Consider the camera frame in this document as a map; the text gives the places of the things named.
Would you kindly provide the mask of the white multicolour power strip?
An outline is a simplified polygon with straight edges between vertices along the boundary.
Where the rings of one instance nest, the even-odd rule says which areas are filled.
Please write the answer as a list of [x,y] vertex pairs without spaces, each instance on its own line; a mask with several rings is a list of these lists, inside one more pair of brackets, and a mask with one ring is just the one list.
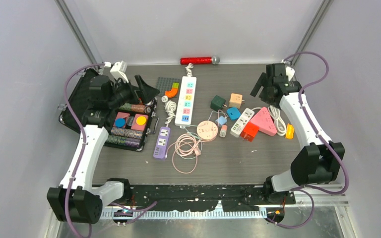
[[178,97],[175,125],[190,126],[196,92],[196,77],[183,76]]

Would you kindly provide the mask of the dark green cube adapter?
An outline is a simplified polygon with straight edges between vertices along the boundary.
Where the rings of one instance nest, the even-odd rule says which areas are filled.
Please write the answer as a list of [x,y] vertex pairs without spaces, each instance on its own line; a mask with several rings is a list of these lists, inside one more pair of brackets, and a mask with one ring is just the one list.
[[210,108],[213,111],[222,110],[224,107],[227,107],[226,100],[218,95],[215,95],[214,98],[210,102]]

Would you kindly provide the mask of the red cube socket adapter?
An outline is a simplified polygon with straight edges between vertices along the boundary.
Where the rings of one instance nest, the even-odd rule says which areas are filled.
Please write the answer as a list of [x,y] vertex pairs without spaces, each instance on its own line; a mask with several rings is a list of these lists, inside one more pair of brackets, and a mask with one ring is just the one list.
[[252,142],[258,132],[259,132],[259,127],[256,124],[253,124],[252,122],[249,121],[248,124],[243,129],[243,131],[241,132],[240,137],[242,137],[246,141]]

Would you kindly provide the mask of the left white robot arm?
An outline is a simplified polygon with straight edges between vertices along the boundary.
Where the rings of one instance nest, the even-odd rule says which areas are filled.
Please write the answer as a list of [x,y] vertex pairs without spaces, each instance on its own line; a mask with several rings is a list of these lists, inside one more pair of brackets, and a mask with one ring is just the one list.
[[87,107],[78,119],[80,138],[70,167],[58,187],[51,187],[47,200],[61,222],[95,224],[103,208],[116,201],[131,202],[132,191],[127,179],[110,178],[101,187],[92,188],[94,171],[101,150],[115,122],[116,110],[125,103],[147,104],[159,90],[145,83],[140,75],[133,86],[120,79],[114,83],[108,76],[98,75],[87,82]]

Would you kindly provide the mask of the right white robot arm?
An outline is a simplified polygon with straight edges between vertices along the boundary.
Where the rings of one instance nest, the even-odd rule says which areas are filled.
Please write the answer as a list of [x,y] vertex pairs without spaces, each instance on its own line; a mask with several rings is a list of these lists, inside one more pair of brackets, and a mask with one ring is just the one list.
[[265,180],[262,195],[267,202],[277,203],[295,188],[337,179],[345,148],[324,132],[307,103],[301,84],[290,80],[286,64],[268,64],[251,96],[259,96],[261,101],[285,113],[301,147],[289,170]]

